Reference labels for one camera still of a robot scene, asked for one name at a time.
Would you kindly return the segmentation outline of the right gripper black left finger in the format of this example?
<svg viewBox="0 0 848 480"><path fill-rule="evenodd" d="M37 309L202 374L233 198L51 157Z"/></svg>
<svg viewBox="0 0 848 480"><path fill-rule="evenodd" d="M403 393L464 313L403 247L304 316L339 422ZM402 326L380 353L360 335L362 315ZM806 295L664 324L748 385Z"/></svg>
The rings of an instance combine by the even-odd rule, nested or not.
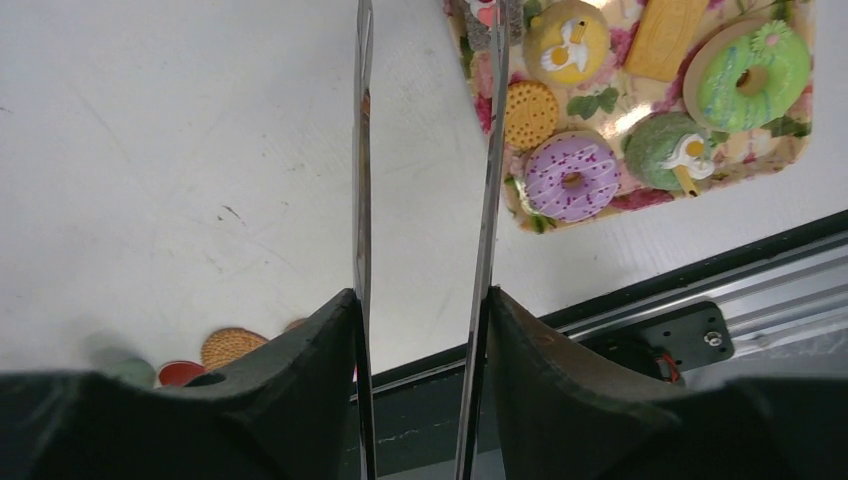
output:
<svg viewBox="0 0 848 480"><path fill-rule="evenodd" d="M357 305L305 323L182 387L94 371L1 378L5 479L335 479L345 448Z"/></svg>

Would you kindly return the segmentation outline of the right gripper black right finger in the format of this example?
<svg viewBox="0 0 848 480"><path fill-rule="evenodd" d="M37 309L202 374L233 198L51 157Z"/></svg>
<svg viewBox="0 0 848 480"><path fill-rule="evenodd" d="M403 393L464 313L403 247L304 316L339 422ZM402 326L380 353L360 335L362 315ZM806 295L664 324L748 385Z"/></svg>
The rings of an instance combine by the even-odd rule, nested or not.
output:
<svg viewBox="0 0 848 480"><path fill-rule="evenodd" d="M510 479L843 479L847 383L741 378L695 392L607 360L488 294Z"/></svg>

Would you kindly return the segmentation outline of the metal tongs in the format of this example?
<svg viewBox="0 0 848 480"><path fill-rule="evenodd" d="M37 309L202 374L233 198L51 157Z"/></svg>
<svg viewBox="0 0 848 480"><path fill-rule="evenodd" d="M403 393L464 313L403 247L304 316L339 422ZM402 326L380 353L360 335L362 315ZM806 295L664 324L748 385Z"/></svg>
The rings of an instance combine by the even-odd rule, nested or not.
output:
<svg viewBox="0 0 848 480"><path fill-rule="evenodd" d="M455 476L470 479L474 473L484 361L490 319L489 290L492 286L501 178L504 171L505 107L509 74L510 15L508 4L499 1L490 28L491 70L495 80L492 129L489 137L485 193L483 199L473 304L464 365L462 400L456 447ZM370 1L357 4L354 109L352 129L353 193L353 280L355 292L354 344L356 404L359 418L360 476L377 476L374 396L370 361L370 303L372 285L372 189L370 157L370 79L374 43L374 13Z"/></svg>

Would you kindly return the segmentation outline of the chocolate slice cake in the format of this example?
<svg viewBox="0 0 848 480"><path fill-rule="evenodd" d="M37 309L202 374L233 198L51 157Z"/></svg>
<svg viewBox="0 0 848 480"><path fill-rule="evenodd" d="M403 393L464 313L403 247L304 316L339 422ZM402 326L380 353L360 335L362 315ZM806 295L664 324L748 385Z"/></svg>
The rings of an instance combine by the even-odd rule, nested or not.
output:
<svg viewBox="0 0 848 480"><path fill-rule="evenodd" d="M456 2L465 22L466 38L472 51L485 51L490 46L492 29L499 16L499 3L495 0L459 0ZM523 3L518 0L505 1L509 11L509 44L521 43L523 26Z"/></svg>

